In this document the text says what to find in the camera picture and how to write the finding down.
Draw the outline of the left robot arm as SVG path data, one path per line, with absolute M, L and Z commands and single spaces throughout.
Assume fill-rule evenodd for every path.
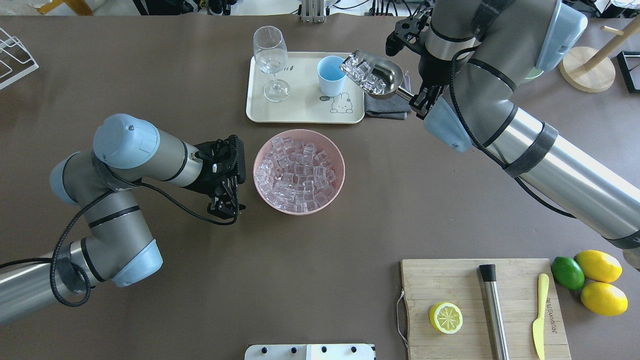
M 145 178 L 208 196 L 207 223 L 234 224 L 245 209 L 238 194 L 246 180 L 245 149 L 238 136 L 191 145 L 149 121 L 109 116 L 92 149 L 73 153 L 50 174 L 58 198 L 80 208 L 52 253 L 2 265 L 2 325 L 54 303 L 84 305 L 99 283 L 127 287 L 161 268 L 157 241 L 133 193 L 158 191 Z

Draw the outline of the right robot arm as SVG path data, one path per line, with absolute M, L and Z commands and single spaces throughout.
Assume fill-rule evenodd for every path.
M 458 152 L 488 150 L 639 268 L 639 189 L 511 101 L 533 69 L 560 63 L 586 29 L 560 0 L 437 0 L 420 34 L 423 87 L 444 86 L 426 129 Z

